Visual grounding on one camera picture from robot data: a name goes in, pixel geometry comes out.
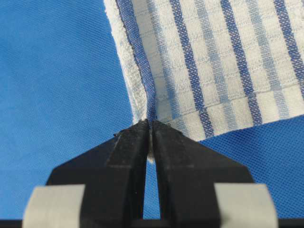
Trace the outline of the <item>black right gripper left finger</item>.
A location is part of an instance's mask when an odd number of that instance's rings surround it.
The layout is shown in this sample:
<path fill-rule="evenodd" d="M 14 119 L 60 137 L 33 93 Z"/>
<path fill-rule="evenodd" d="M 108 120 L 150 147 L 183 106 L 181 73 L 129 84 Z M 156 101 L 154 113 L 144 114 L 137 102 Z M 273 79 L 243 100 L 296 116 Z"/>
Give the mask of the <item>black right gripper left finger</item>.
<path fill-rule="evenodd" d="M 54 168 L 34 188 L 25 228 L 125 228 L 143 214 L 149 125 L 140 121 Z"/>

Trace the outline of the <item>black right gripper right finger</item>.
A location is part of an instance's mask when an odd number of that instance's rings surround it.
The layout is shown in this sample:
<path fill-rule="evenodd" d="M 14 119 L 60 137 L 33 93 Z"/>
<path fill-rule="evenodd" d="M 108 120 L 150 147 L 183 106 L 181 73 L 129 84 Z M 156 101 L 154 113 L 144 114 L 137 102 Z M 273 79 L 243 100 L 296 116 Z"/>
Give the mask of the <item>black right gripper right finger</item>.
<path fill-rule="evenodd" d="M 161 216 L 175 228 L 276 228 L 264 184 L 243 164 L 154 121 Z"/>

